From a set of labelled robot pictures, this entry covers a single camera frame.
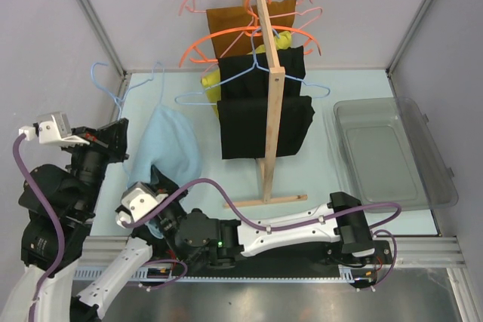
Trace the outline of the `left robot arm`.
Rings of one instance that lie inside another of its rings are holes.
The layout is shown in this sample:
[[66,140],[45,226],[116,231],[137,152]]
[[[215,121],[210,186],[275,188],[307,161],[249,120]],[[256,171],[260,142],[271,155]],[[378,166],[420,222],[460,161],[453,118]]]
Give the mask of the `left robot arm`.
[[[113,281],[103,273],[86,296],[71,294],[106,169],[128,159],[128,125],[122,118],[100,128],[70,127],[49,115],[19,129],[13,156],[24,178],[19,204],[29,213],[20,251],[25,272],[8,297],[3,321],[101,321],[109,298],[137,270],[116,267]],[[69,165],[28,170],[20,147],[33,140],[68,152]]]

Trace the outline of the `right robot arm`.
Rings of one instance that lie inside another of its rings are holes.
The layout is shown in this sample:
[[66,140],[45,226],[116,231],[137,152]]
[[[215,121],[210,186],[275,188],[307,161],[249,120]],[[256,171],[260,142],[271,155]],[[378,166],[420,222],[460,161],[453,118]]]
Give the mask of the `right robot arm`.
[[[236,215],[216,219],[200,209],[186,212],[180,204],[187,190],[206,183],[213,186]],[[188,263],[209,268],[231,268],[238,261],[286,247],[323,243],[335,246],[356,262],[367,262],[376,251],[361,203],[345,192],[330,195],[326,204],[272,219],[249,219],[212,179],[196,179],[183,187],[152,169],[152,185],[167,192],[162,209],[148,223],[155,236],[164,238],[174,254]]]

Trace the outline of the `light blue wire hanger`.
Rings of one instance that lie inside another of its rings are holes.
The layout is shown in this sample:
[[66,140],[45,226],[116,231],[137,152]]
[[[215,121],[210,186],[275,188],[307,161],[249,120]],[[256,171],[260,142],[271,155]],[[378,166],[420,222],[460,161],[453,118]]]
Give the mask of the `light blue wire hanger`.
[[104,63],[104,62],[93,63],[91,65],[91,68],[90,68],[90,77],[91,77],[91,81],[94,84],[95,88],[97,88],[98,90],[101,90],[102,92],[107,94],[112,99],[112,101],[114,102],[115,109],[117,110],[116,121],[121,119],[122,111],[123,111],[125,102],[126,102],[127,98],[129,97],[130,93],[133,90],[136,90],[137,88],[140,88],[140,87],[144,86],[145,84],[151,83],[155,80],[155,70],[161,71],[161,74],[162,74],[162,94],[164,93],[165,67],[159,61],[154,63],[148,78],[146,78],[144,81],[137,83],[137,84],[134,84],[134,85],[129,84],[128,87],[126,88],[125,92],[121,96],[116,96],[113,92],[108,90],[106,87],[104,87],[103,85],[101,85],[97,81],[97,78],[96,78],[96,75],[95,75],[95,69],[96,69],[97,66],[108,67],[109,64]]

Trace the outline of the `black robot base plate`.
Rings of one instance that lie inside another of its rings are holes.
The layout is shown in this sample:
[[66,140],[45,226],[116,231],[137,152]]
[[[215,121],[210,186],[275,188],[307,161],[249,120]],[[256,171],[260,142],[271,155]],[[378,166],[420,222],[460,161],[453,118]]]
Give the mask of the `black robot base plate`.
[[376,241],[374,245],[374,254],[363,257],[355,257],[351,253],[344,253],[343,245],[340,242],[309,242],[268,250],[248,258],[240,256],[223,262],[219,266],[209,265],[208,261],[202,257],[194,262],[188,262],[186,265],[187,272],[203,271],[205,269],[224,270],[235,268],[239,265],[247,265],[250,268],[262,266],[271,269],[289,268],[292,265],[311,269],[315,269],[317,265],[343,265],[350,268],[391,265],[393,258],[389,242],[385,240]]

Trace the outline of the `light blue trousers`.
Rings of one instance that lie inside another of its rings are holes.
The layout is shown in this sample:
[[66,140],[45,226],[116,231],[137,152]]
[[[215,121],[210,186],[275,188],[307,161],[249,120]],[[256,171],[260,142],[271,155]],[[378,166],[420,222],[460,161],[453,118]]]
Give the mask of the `light blue trousers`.
[[150,184],[151,169],[178,186],[201,177],[202,159],[192,124],[182,113],[157,105],[140,139],[128,186]]

